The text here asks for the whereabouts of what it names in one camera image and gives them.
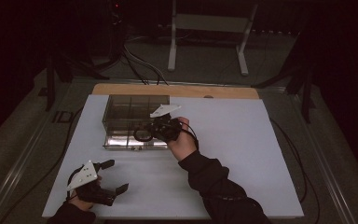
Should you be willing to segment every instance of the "white tabletop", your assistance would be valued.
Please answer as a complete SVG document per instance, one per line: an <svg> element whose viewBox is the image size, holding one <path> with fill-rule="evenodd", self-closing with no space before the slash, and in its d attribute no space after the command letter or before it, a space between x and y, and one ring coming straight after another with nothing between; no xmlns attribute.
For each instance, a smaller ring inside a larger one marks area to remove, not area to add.
<svg viewBox="0 0 358 224"><path fill-rule="evenodd" d="M51 217L66 197L69 175L92 160L115 160L101 170L103 189L129 183L113 206L94 205L99 218L205 219L199 194L187 184L169 150L108 151L103 147L103 112L107 95L90 95L51 190L43 217ZM292 179L262 100L171 97L182 108L200 141L200 152L230 169L229 178L262 205L268 217L302 217Z"/></svg>

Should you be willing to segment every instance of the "white tag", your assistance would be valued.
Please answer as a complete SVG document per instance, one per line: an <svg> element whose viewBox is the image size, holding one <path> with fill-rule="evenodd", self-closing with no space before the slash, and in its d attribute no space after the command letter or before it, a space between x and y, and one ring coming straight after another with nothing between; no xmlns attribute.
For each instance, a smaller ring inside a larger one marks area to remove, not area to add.
<svg viewBox="0 0 358 224"><path fill-rule="evenodd" d="M80 186L88 184L98 178L97 172L95 171L94 164L92 161L87 162L83 168L72 178L71 183L68 185L66 190L76 189Z"/></svg>
<svg viewBox="0 0 358 224"><path fill-rule="evenodd" d="M179 109L180 107L180 105L161 105L155 112L153 112L153 114L150 114L150 118L161 117Z"/></svg>

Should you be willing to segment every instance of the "black cable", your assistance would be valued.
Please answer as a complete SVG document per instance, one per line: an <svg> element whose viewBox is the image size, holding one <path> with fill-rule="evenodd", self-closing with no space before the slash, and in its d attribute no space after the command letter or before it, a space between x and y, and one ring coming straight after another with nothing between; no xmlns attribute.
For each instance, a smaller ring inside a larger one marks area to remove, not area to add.
<svg viewBox="0 0 358 224"><path fill-rule="evenodd" d="M77 194L75 194L75 195L72 196L72 197L67 198L66 201L69 202L69 201L71 201L72 199L74 199L75 197L77 197Z"/></svg>
<svg viewBox="0 0 358 224"><path fill-rule="evenodd" d="M70 133L72 130L72 125L74 124L75 118L78 116L78 114L83 110L83 107L81 107L80 109L78 109L75 112L74 117L71 120L71 123L69 124L69 128L68 131L66 133L66 138L65 138L65 143L63 145L62 148L62 153L60 155L60 157L55 161L55 163L51 166L51 168L48 170L47 173L45 173L30 189L28 189L27 192L25 192L6 212L5 214L2 216L2 219L0 221L0 224L3 224L5 222L5 220L7 219L7 217L10 215L10 213L14 210L14 208L16 208L17 205L19 205L19 203L25 198L27 197L32 190L34 190L54 169L55 167L60 163L60 161L63 159L63 156L65 155L66 149L68 147L68 143L69 143L69 137L70 137Z"/></svg>
<svg viewBox="0 0 358 224"><path fill-rule="evenodd" d="M83 168L83 166L80 167L80 168L75 169L75 170L72 172L72 174L69 176L68 183L66 184L67 186L69 186L69 184L71 183L72 178L74 178L75 174L79 173L82 168ZM69 193L69 190L67 190L67 191L66 191L66 201L68 202L69 200L71 200L71 199L73 199L73 198L75 198L75 196L74 196L74 197L71 197L71 195L70 195L70 193Z"/></svg>
<svg viewBox="0 0 358 224"><path fill-rule="evenodd" d="M295 156L295 159L298 163L298 166L301 169L301 174L303 175L303 181L304 181L304 194L300 199L300 202L303 203L305 198L307 197L307 193L308 193L308 186L307 186L307 179L306 179L306 172L304 170L304 166L303 163L301 161L301 158L298 154L298 151L296 149L295 144L292 142L292 140L289 138L289 136L287 135L287 133L281 128L281 126L273 119L269 119L272 123L274 123L278 129L281 131L281 133L283 134L284 139L286 140L286 142L288 143L290 150L292 151L293 155Z"/></svg>
<svg viewBox="0 0 358 224"><path fill-rule="evenodd" d="M188 125L188 124L186 124L186 123L183 123L183 122L180 122L180 123L181 123L181 124L185 124L185 126L187 126L187 127L191 130L192 133L189 132L188 130L183 129L183 128L180 128L180 129L178 129L177 131L179 131L179 132L184 132L184 133L187 133L188 135L190 135L190 136L193 138L193 140L194 140L194 144L196 145L196 149L199 150L199 149L200 149L199 139L197 138L197 135L196 135L196 133L194 132L194 130L190 127L190 125ZM170 128L174 128L172 125L164 124L164 126L170 127Z"/></svg>
<svg viewBox="0 0 358 224"><path fill-rule="evenodd" d="M135 67L133 67L131 60L127 57L127 55L123 52L122 56L127 60L127 63L130 67L130 69L132 70L132 72L145 84L145 85L149 85L149 80L142 76L141 74L138 73L138 71L136 71Z"/></svg>
<svg viewBox="0 0 358 224"><path fill-rule="evenodd" d="M159 80L162 79L164 81L164 83L169 86L168 82L165 80L164 76L162 75L162 72L159 71L155 66L153 66L152 64L148 63L147 61L143 60L141 57L137 56L136 54L130 52L125 46L124 46L124 50L126 52L128 52L130 54L131 57L135 58L136 60L132 60L135 63L138 63L144 67L149 68L150 70L152 70L158 77L158 84L159 84Z"/></svg>
<svg viewBox="0 0 358 224"><path fill-rule="evenodd" d="M318 213L317 213L317 217L316 217L316 221L315 221L315 224L317 224L319 222L319 219L320 219L320 216L321 216L321 206L320 206L320 202L319 202L319 197L318 197L318 194L316 193L316 190L315 190L315 187L313 186L312 182L310 181L310 177L308 176L308 174L305 172L305 169L304 169L304 166L302 164L302 161L301 161L301 158L300 158L300 155L298 153L298 150L295 146L295 144L293 143L293 141L290 139L290 137L287 135L287 133L281 128L281 126L275 121L273 120L272 118L269 118L269 120L275 124L278 129L281 131L281 133L283 134L285 140L287 141L290 149L292 150L292 153L293 155L295 156L296 158L296 161L301 169L301 173L303 175L303 180L304 180L304 195L301 197L300 199L300 202L303 203L306 196L307 196L307 180L308 180L308 183L310 183L310 187L313 191L313 194L315 195L315 200L316 200L316 203L317 203L317 207L318 207Z"/></svg>

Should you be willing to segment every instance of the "transparent container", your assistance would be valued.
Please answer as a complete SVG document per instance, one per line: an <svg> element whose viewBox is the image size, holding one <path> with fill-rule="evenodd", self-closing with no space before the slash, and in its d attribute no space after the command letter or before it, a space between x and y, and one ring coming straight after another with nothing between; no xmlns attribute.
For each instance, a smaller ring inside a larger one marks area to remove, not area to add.
<svg viewBox="0 0 358 224"><path fill-rule="evenodd" d="M136 129L151 123L150 114L161 105L168 105L168 95L109 95L103 115L106 130L104 147L109 150L166 149L167 144L153 138L148 142L139 142L133 137ZM147 138L146 131L138 136Z"/></svg>

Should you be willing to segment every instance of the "black sleeve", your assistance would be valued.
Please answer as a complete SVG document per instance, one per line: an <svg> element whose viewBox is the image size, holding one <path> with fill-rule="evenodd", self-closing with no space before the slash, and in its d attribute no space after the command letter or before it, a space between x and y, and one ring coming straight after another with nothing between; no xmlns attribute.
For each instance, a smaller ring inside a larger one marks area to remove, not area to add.
<svg viewBox="0 0 358 224"><path fill-rule="evenodd" d="M248 198L245 190L228 178L228 168L217 159L195 151L179 165L188 171L188 183L202 197L205 209L216 223L270 223L260 204Z"/></svg>
<svg viewBox="0 0 358 224"><path fill-rule="evenodd" d="M91 224L94 220L94 213L82 211L71 203L63 203L54 217L48 219L48 224Z"/></svg>

